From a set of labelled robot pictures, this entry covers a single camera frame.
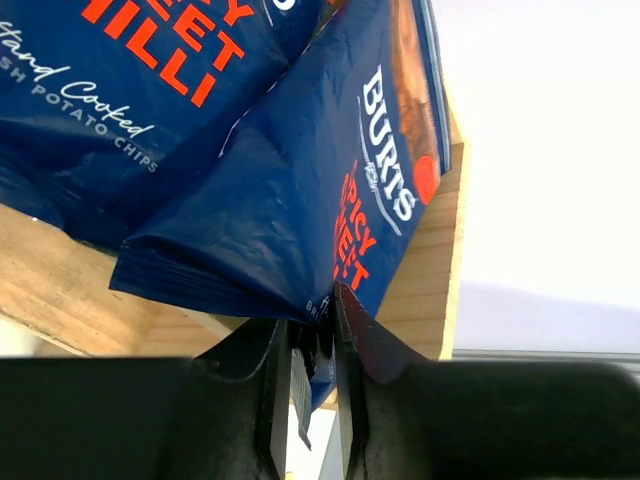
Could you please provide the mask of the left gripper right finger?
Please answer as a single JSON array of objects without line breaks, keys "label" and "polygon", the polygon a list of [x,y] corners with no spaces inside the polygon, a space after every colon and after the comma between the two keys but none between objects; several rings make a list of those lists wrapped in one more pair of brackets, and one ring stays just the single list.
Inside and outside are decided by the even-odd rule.
[{"label": "left gripper right finger", "polygon": [[602,362],[434,361],[334,287],[348,479],[635,479],[639,384]]}]

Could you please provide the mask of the spicy sweet chilli bag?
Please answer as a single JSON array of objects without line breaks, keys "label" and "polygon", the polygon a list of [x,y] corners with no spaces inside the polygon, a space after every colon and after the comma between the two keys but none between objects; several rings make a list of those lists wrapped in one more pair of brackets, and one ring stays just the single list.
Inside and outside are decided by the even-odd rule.
[{"label": "spicy sweet chilli bag", "polygon": [[333,1],[5,1],[1,201],[115,249],[214,161]]},{"label": "spicy sweet chilli bag", "polygon": [[376,314],[452,166],[427,1],[348,1],[234,125],[219,158],[123,244],[113,289],[218,317],[295,320],[301,412],[335,388],[333,287]]}]

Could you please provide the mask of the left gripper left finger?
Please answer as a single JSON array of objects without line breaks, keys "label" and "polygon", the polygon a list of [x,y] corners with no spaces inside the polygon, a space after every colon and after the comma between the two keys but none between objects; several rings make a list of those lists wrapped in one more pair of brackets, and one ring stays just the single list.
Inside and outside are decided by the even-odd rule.
[{"label": "left gripper left finger", "polygon": [[1,363],[5,479],[280,479],[290,347],[252,319],[196,358]]}]

